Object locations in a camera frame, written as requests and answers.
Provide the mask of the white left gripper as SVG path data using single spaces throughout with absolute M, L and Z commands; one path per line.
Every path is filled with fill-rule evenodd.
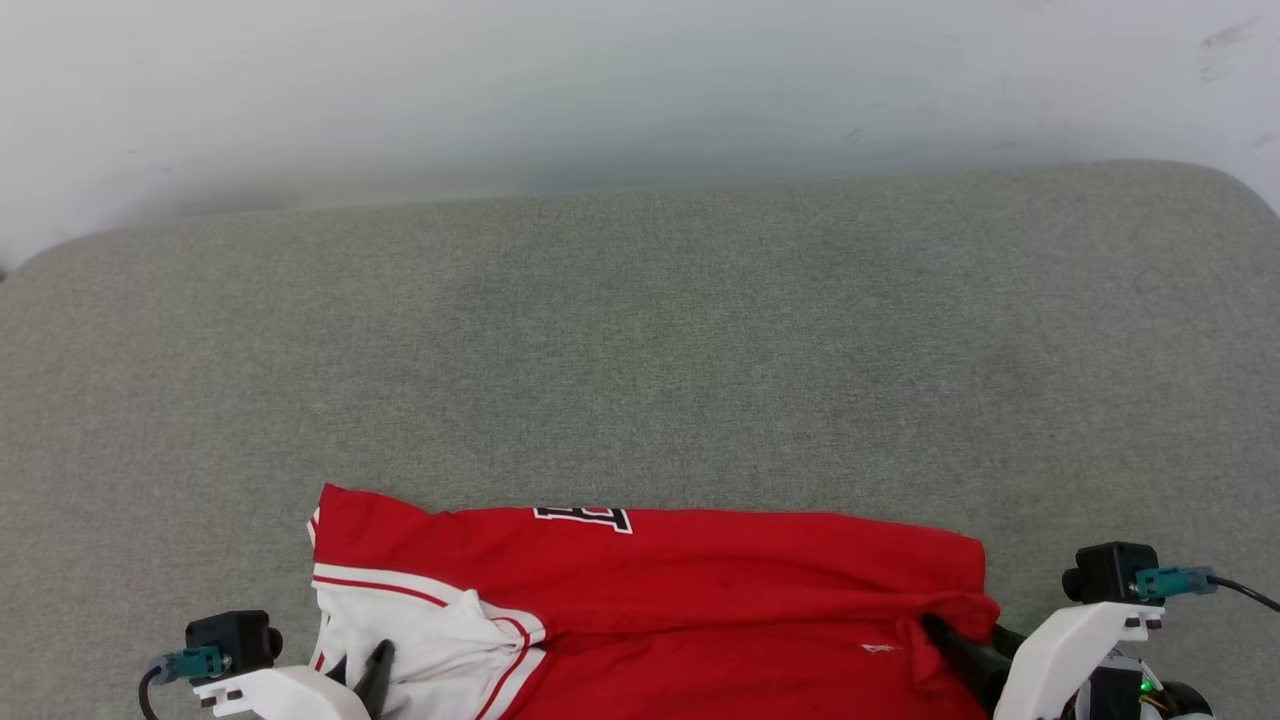
M 347 687 L 343 656 L 325 675 L 306 666 L 261 669 L 197 685 L 193 693 L 216 717 L 380 719 L 394 659 L 396 644 L 381 641 L 367 657 L 355 692 Z

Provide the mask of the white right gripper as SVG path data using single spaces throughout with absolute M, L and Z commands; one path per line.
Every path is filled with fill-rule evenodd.
M 986 644 L 933 614 L 923 615 L 922 625 L 986 714 L 1051 719 L 1117 644 L 1148 641 L 1165 612 L 1164 606 L 1080 605 L 1057 610 L 1028 637 L 995 624 Z

